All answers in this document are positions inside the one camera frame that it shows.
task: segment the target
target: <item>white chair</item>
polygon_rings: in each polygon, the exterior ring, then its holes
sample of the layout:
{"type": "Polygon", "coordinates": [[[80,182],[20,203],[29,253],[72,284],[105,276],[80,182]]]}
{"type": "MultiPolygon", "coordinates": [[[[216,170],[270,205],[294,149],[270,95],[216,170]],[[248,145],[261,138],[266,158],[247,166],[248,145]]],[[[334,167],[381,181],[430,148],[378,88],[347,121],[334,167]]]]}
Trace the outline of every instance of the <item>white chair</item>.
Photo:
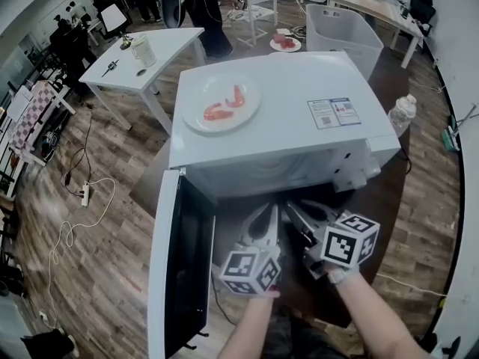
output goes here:
{"type": "Polygon", "coordinates": [[[266,36],[268,34],[263,29],[256,28],[256,25],[254,24],[255,21],[268,19],[271,16],[273,16],[275,26],[278,25],[278,0],[247,0],[247,2],[248,2],[247,11],[233,10],[230,12],[231,28],[233,29],[233,32],[235,33],[235,36],[239,41],[246,44],[247,46],[253,47],[256,45],[257,39],[263,36],[266,36]],[[273,2],[272,10],[256,5],[259,3],[263,3],[265,1],[273,2]],[[251,26],[251,39],[245,40],[237,36],[234,29],[235,22],[249,22],[249,25],[251,26]]]}

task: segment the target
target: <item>plate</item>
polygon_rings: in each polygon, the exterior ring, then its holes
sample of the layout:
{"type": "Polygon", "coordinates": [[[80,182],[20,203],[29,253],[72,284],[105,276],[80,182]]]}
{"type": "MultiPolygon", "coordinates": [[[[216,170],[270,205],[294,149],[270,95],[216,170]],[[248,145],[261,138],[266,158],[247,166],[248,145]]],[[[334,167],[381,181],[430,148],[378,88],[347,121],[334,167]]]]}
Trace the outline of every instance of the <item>plate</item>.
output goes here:
{"type": "Polygon", "coordinates": [[[270,46],[271,46],[275,51],[278,51],[278,52],[296,52],[296,51],[299,51],[299,50],[301,49],[301,42],[299,42],[297,39],[293,39],[293,43],[294,43],[294,48],[282,49],[282,48],[281,48],[281,44],[275,43],[274,40],[271,40],[271,41],[269,42],[270,46]]]}
{"type": "Polygon", "coordinates": [[[183,120],[193,130],[200,133],[226,132],[244,124],[256,113],[260,106],[260,90],[248,77],[240,74],[221,74],[208,76],[188,89],[186,99],[189,104],[183,112],[183,120]],[[234,86],[237,85],[245,98],[245,104],[239,108],[226,106],[225,100],[234,101],[234,86]],[[204,111],[220,102],[218,109],[232,111],[233,115],[221,120],[204,119],[204,111]]]}

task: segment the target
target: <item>sticker label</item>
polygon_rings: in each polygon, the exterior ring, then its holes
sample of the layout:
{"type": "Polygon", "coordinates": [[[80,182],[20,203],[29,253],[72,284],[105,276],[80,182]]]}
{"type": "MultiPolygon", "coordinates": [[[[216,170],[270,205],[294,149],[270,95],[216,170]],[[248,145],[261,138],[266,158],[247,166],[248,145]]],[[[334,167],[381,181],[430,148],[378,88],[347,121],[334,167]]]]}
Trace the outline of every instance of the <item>sticker label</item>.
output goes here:
{"type": "Polygon", "coordinates": [[[361,123],[350,99],[319,99],[308,101],[311,114],[318,129],[361,123]]]}

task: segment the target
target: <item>hand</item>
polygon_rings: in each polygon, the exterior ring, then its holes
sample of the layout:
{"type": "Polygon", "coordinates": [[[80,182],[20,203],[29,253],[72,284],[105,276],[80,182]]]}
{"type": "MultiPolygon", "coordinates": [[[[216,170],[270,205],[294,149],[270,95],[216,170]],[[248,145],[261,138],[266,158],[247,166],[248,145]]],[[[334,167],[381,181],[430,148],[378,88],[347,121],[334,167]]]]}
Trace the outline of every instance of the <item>hand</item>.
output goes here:
{"type": "Polygon", "coordinates": [[[335,269],[340,269],[340,268],[341,266],[336,265],[335,263],[329,262],[329,261],[325,261],[323,265],[323,271],[326,274],[329,274],[331,271],[334,271],[335,269]]]}
{"type": "Polygon", "coordinates": [[[281,293],[279,292],[279,288],[275,284],[272,284],[268,291],[264,292],[261,295],[255,295],[252,298],[256,298],[256,299],[271,298],[271,299],[274,299],[274,298],[279,298],[280,296],[281,296],[281,293]]]}

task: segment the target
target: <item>white storage bin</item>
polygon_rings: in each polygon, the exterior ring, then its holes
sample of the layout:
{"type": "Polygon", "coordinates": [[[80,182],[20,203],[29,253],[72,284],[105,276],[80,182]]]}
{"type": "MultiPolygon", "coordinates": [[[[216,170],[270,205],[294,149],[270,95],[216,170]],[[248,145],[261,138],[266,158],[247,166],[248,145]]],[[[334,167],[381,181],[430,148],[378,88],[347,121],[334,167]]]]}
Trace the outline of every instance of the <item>white storage bin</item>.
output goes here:
{"type": "Polygon", "coordinates": [[[374,30],[353,10],[307,4],[306,49],[345,51],[369,79],[383,44],[374,30]]]}

